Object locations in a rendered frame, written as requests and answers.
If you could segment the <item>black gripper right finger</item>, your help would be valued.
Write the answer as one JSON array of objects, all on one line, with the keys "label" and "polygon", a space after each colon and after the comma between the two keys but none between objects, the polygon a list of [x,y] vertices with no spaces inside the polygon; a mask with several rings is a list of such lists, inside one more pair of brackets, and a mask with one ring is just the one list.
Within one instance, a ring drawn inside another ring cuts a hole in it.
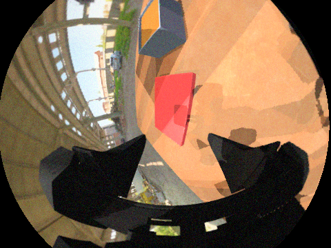
[{"label": "black gripper right finger", "polygon": [[265,155],[278,151],[281,141],[274,141],[256,148],[235,143],[229,138],[215,135],[212,132],[208,136],[209,146],[218,160],[223,175],[227,181],[231,193],[245,189],[243,184],[256,171],[259,163],[265,158]]}]

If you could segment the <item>dark red lid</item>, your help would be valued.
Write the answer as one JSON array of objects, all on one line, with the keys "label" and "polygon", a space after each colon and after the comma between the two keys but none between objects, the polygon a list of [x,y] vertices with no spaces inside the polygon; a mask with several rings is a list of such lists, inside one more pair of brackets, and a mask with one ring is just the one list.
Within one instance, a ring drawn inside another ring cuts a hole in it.
[{"label": "dark red lid", "polygon": [[185,143],[190,122],[196,74],[169,74],[154,78],[154,126],[175,143]]}]

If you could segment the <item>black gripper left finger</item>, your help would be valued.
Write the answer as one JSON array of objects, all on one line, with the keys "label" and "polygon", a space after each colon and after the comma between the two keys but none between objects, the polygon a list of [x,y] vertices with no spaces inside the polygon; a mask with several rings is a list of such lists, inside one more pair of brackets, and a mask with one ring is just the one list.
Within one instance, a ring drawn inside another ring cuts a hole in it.
[{"label": "black gripper left finger", "polygon": [[105,152],[78,146],[72,146],[72,151],[80,159],[80,163],[99,170],[119,192],[119,196],[127,198],[144,152],[144,145],[146,145],[146,135],[142,134]]}]

